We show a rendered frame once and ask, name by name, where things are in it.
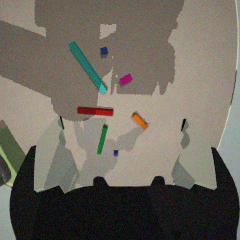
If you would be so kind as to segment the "orange rod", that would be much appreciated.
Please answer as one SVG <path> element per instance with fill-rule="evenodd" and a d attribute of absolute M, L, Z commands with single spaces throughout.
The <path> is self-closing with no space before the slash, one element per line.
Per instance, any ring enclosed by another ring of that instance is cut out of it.
<path fill-rule="evenodd" d="M 132 118 L 145 130 L 148 126 L 147 124 L 139 117 L 139 115 L 135 112 L 132 115 Z"/>

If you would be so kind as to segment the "turquoise rod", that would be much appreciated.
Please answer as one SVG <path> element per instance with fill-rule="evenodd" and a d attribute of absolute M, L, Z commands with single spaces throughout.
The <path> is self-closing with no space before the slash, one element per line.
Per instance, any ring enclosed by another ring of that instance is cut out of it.
<path fill-rule="evenodd" d="M 89 61 L 86 59 L 86 57 L 84 56 L 84 54 L 82 53 L 80 48 L 77 46 L 77 44 L 74 41 L 72 41 L 68 46 L 71 48 L 71 50 L 73 51 L 75 56 L 78 58 L 80 63 L 83 65 L 83 67 L 85 68 L 87 73 L 90 75 L 90 77 L 92 78 L 94 83 L 97 85 L 99 90 L 102 92 L 102 94 L 105 93 L 108 89 L 106 88 L 106 86 L 104 85 L 102 80 L 99 78 L 99 76 L 97 75 L 97 73 L 95 72 L 95 70 L 89 63 Z"/>

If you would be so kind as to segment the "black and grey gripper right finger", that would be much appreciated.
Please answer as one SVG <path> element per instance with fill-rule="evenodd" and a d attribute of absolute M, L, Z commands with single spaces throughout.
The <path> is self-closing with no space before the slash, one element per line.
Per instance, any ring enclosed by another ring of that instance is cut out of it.
<path fill-rule="evenodd" d="M 186 187 L 208 201 L 223 223 L 227 240 L 237 240 L 240 204 L 229 170 L 189 119 L 183 119 L 181 131 L 183 150 L 172 170 L 172 185 Z"/>

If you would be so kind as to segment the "green rod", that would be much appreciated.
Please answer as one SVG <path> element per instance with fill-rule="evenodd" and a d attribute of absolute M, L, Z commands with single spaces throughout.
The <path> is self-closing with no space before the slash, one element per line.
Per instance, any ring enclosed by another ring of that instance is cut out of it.
<path fill-rule="evenodd" d="M 108 126 L 103 125 L 103 129 L 102 129 L 102 133 L 101 133 L 101 138 L 100 138 L 97 154 L 101 155 L 103 144 L 104 144 L 106 133 L 107 133 L 107 129 L 108 129 Z"/>

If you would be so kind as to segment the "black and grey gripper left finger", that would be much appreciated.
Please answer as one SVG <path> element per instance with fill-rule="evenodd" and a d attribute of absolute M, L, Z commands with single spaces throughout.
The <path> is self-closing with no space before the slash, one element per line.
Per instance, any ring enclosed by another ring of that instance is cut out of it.
<path fill-rule="evenodd" d="M 57 116 L 29 149 L 14 180 L 10 219 L 16 240 L 33 240 L 45 210 L 64 193 L 74 190 L 79 172 Z"/>

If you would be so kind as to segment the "red rod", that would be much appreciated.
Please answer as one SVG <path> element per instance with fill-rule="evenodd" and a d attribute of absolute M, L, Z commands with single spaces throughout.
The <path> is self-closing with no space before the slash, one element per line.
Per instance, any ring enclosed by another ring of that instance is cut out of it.
<path fill-rule="evenodd" d="M 113 116 L 113 109 L 78 107 L 77 113 Z"/>

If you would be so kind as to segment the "magenta rod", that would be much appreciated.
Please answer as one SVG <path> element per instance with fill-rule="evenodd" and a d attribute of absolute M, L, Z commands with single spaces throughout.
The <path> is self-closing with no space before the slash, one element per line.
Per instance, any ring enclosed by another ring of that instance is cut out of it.
<path fill-rule="evenodd" d="M 126 75 L 126 76 L 124 76 L 123 78 L 120 79 L 122 85 L 126 84 L 127 82 L 129 82 L 131 80 L 133 80 L 133 79 L 132 79 L 130 74 L 128 74 L 128 75 Z"/>

